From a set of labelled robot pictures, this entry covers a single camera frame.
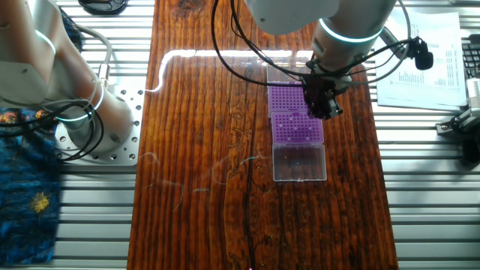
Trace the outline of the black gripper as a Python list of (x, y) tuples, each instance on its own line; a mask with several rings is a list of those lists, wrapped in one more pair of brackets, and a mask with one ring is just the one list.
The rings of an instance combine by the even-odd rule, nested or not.
[(317, 76), (305, 76), (302, 79), (304, 101), (308, 115), (316, 119), (332, 119), (343, 113), (342, 107), (334, 96), (335, 83)]

